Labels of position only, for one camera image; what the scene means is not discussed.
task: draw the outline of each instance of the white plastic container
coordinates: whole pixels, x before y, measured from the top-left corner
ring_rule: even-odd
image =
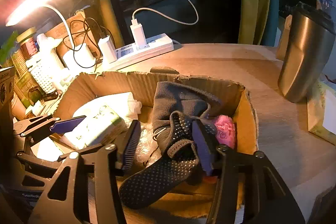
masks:
[[[48,67],[44,64],[41,52],[38,52],[33,55],[31,59],[27,60],[26,65],[27,67],[30,67],[28,71],[45,93],[50,93],[56,90],[50,81],[49,72],[51,71],[49,71]]]
[[[90,52],[88,46],[86,43],[83,43],[83,45],[78,45],[75,47],[75,50],[79,50],[78,52],[75,52],[75,59],[78,64],[80,64],[83,67],[79,66],[74,59],[74,52],[72,50],[67,51],[63,55],[63,60],[67,67],[69,68],[70,72],[72,74],[79,75],[81,72],[86,73],[93,73],[95,71],[95,62],[96,59],[93,57],[92,53]]]
[[[54,87],[53,89],[48,88],[48,92],[54,91],[55,88],[59,89],[59,87],[55,85],[55,83],[52,83],[52,78],[54,78],[56,75],[59,75],[62,69],[64,69],[62,62],[54,49],[60,44],[60,41],[60,39],[46,37],[43,33],[37,36],[37,42],[40,45],[40,66],[42,66],[44,74],[48,75],[48,82],[50,82],[51,86]]]

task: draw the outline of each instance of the black cable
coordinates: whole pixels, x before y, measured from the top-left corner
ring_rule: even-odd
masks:
[[[110,35],[111,35],[111,39],[112,39],[112,41],[113,41],[113,43],[114,43],[114,39],[113,39],[113,36],[112,36],[112,33],[110,32],[110,30],[108,30],[107,28],[101,26],[101,25],[100,25],[94,18],[87,17],[87,18],[85,18],[84,20],[78,20],[78,19],[75,19],[75,20],[71,21],[71,22],[70,22],[70,26],[69,26],[69,29],[70,29],[70,35],[73,37],[74,34],[77,34],[78,36],[81,35],[81,34],[85,34],[85,35],[84,35],[84,38],[83,38],[83,42],[82,42],[82,44],[81,44],[81,46],[79,47],[78,50],[75,50],[75,49],[73,49],[73,48],[70,48],[67,44],[65,44],[64,39],[67,38],[67,37],[69,37],[69,35],[65,36],[65,37],[63,38],[63,41],[62,41],[62,42],[63,42],[63,44],[64,44],[68,49],[70,49],[70,50],[73,51],[73,59],[74,59],[75,63],[76,63],[78,66],[80,66],[81,68],[84,68],[84,69],[89,69],[89,68],[92,68],[93,66],[96,66],[96,65],[98,64],[98,62],[100,62],[100,58],[102,57],[102,53],[101,53],[100,48],[99,48],[98,45],[97,45],[97,44],[90,38],[90,36],[89,36],[89,34],[88,34],[88,31],[90,30],[89,25],[87,24],[87,20],[88,20],[88,19],[91,19],[92,21],[95,22],[95,24],[98,26],[98,28],[99,28],[99,30],[100,30],[100,33],[102,33],[102,29],[101,29],[101,28],[104,28],[105,30],[107,30],[107,31],[110,33]],[[76,33],[72,33],[72,32],[71,32],[72,23],[75,22],[75,21],[79,21],[79,22],[82,22],[82,23],[83,23],[84,31],[76,32]],[[75,59],[75,52],[78,52],[78,51],[82,48],[82,46],[83,46],[83,44],[84,44],[84,42],[85,42],[85,38],[86,38],[86,37],[88,37],[88,39],[91,41],[91,43],[92,43],[92,44],[98,49],[98,51],[99,51],[99,58],[98,58],[98,59],[96,60],[96,62],[95,62],[92,66],[90,66],[90,67],[84,67],[84,66],[80,65],[80,64],[76,61],[76,59]]]
[[[155,150],[149,155],[148,160],[146,161],[146,163],[143,163],[143,166],[146,167],[149,160],[151,159],[151,157],[153,156],[153,154],[156,152],[156,150],[158,150],[159,146],[157,146],[157,148],[155,148]]]
[[[116,43],[114,42],[114,37],[113,37],[112,33],[110,32],[110,30],[107,29],[107,28],[105,28],[105,27],[103,27],[103,26],[101,26],[101,27],[109,32],[110,37],[111,37],[111,40],[112,40],[112,43],[113,43],[113,45],[114,45],[114,48],[117,48],[117,47],[116,47]]]

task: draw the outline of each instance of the gray fabric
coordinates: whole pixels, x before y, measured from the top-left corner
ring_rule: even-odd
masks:
[[[154,95],[153,131],[168,127],[157,137],[157,144],[163,155],[171,142],[169,138],[169,116],[175,111],[181,111],[188,116],[208,118],[211,108],[221,106],[220,100],[200,89],[175,82],[158,82]]]
[[[144,208],[185,180],[199,181],[192,121],[207,118],[211,106],[220,107],[221,103],[207,92],[174,82],[157,83],[152,124],[154,131],[167,128],[157,136],[162,157],[123,182],[119,194],[124,205]],[[205,128],[212,131],[210,124]]]
[[[165,153],[151,166],[126,179],[119,189],[124,205],[131,209],[147,207],[192,175],[199,158],[192,141],[191,124],[191,118],[183,113],[171,114],[172,146],[179,142],[188,145],[174,151],[172,158]]]

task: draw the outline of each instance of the electric outlet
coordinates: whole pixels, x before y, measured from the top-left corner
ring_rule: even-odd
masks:
[[[123,57],[123,56],[125,56],[125,55],[127,55],[127,54],[130,54],[130,53],[132,53],[133,52],[133,48],[128,48],[128,49],[126,49],[126,50],[123,50],[123,51],[121,51],[121,53],[120,53],[120,57]]]

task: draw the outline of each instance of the corrugated cardboard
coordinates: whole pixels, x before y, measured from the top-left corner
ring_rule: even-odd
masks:
[[[307,98],[308,131],[336,145],[336,134],[323,127],[326,90],[335,94],[335,90],[322,81],[316,81],[311,88]]]
[[[276,58],[281,61],[285,59],[291,24],[292,24],[292,15],[289,15],[286,17],[285,26],[283,28],[283,32],[282,32],[279,45],[278,45],[278,49],[277,49],[277,53],[276,53]]]
[[[117,94],[131,91],[134,99],[141,101],[142,114],[139,120],[151,121],[151,109],[157,82],[173,81],[190,85],[217,96],[223,103],[221,109],[212,109],[211,116],[229,115],[236,123],[238,152],[253,154],[257,150],[258,119],[251,104],[249,91],[239,83],[231,80],[214,79],[207,76],[187,77],[179,75],[172,69],[154,68],[149,73],[142,72],[103,72],[101,75],[81,74],[63,94],[55,117],[71,118],[73,113],[82,105],[97,96]],[[180,184],[174,193],[168,193],[151,208],[169,211],[176,216],[201,217],[208,214],[215,184],[189,186]],[[243,184],[239,183],[239,207],[243,201]]]
[[[84,17],[81,13],[73,16],[73,17],[70,17],[68,20],[67,20],[67,23],[68,23],[68,26],[70,26],[70,22],[73,21],[73,20],[81,20],[83,21],[84,20]],[[88,31],[88,36],[90,37],[90,39],[95,42],[96,44],[98,42],[95,41],[95,38],[91,32],[91,23],[90,21],[88,21],[88,25],[89,25],[89,28],[90,28],[90,31]],[[80,21],[75,21],[71,24],[71,32],[72,33],[77,33],[77,32],[82,32],[84,31],[84,28],[83,28],[83,23],[80,22]],[[47,37],[53,37],[53,38],[64,38],[68,35],[68,32],[67,32],[67,29],[65,28],[65,25],[64,23],[60,23],[58,24],[56,27],[52,28],[50,31],[47,31],[45,33],[45,35]],[[82,42],[83,42],[83,38],[84,38],[85,34],[74,34],[73,35],[73,42],[76,46],[80,45]],[[90,51],[92,52],[92,55],[95,57],[95,58],[98,58],[100,53],[99,53],[99,50],[97,49],[97,47],[90,41],[90,39],[88,37],[85,38],[84,42],[87,44],[87,46],[89,47]],[[70,44],[70,40],[69,38],[67,37],[65,40],[64,40],[64,43],[67,44],[68,47],[71,47],[71,44]],[[59,56],[61,58],[63,58],[63,55],[69,51],[69,49],[63,44],[59,44],[56,48],[56,51],[57,53],[59,54]]]

